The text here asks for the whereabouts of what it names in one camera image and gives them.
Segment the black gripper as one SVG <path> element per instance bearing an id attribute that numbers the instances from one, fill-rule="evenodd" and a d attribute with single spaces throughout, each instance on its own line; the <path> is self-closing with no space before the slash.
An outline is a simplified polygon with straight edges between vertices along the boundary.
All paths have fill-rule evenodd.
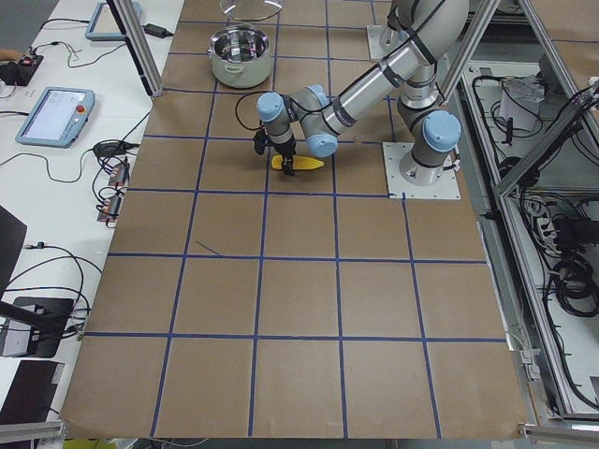
<path id="1" fill-rule="evenodd" d="M 282 155 L 281 169 L 286 176 L 293 175 L 293 165 L 296 164 L 296 140 L 294 136 L 289 138 L 269 136 L 272 148 Z"/>

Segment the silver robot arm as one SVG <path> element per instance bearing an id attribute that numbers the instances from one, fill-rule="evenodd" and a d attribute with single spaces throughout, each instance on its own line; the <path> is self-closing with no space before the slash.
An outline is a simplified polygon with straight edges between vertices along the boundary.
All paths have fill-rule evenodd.
<path id="1" fill-rule="evenodd" d="M 311 154 L 328 157 L 336 152 L 340 135 L 400 90 L 398 112 L 415 139 L 411 152 L 402 159 L 410 170 L 405 178 L 425 184 L 427 176 L 440 173 L 460 138 L 460 122 L 437 103 L 436 64 L 458 39 L 468 11 L 468 2 L 461 0 L 393 2 L 387 26 L 393 32 L 405 32 L 405 40 L 333 99 L 327 98 L 319 84 L 293 94 L 261 95 L 256 102 L 262 122 L 256 150 L 271 146 L 282 156 L 282 171 L 293 175 L 296 140 L 292 123 L 300 125 Z"/>

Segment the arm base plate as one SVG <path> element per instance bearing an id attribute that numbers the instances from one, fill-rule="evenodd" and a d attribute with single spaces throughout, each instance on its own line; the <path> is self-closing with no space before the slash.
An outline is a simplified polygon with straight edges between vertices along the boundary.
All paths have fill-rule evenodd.
<path id="1" fill-rule="evenodd" d="M 371 61 L 380 61 L 408 37 L 402 29 L 395 31 L 386 25 L 370 24 L 366 27 L 366 33 Z"/>
<path id="2" fill-rule="evenodd" d="M 387 196 L 392 199 L 460 200 L 457 172 L 451 153 L 439 167 L 419 166 L 413 159 L 413 143 L 382 144 L 387 177 Z"/>

